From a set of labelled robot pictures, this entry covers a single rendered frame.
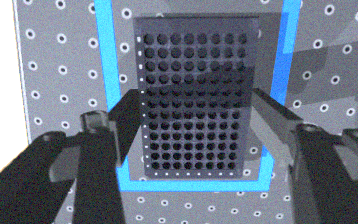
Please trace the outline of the blue tape outline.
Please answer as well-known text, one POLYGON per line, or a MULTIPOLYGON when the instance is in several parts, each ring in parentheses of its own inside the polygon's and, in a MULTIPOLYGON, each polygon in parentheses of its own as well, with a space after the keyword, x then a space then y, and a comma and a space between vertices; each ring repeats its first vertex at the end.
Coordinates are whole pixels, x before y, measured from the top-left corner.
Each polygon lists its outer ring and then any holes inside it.
MULTIPOLYGON (((271 97, 284 105, 301 0, 284 0, 271 97)), ((121 99, 111 0, 94 0, 108 112, 121 99)), ((130 181, 128 157, 117 169, 120 191, 269 191, 274 160, 263 145, 258 181, 130 181)))

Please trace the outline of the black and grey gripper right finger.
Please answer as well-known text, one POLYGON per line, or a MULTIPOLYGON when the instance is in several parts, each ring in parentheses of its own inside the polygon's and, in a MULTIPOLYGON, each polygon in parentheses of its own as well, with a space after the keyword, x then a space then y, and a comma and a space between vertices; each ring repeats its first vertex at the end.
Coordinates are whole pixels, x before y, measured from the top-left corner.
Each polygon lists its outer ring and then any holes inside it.
POLYGON ((287 167, 293 224, 358 224, 358 128, 330 134, 260 88, 252 90, 249 126, 287 167))

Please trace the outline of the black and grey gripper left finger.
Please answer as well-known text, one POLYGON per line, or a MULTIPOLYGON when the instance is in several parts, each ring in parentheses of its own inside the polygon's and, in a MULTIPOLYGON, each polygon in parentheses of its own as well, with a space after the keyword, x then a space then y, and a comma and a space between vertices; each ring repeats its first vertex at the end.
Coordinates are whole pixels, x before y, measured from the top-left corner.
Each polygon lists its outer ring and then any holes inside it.
POLYGON ((126 224, 116 168, 141 125, 138 89, 80 122, 74 136, 38 136, 0 170, 0 224, 53 224, 75 179, 72 224, 126 224))

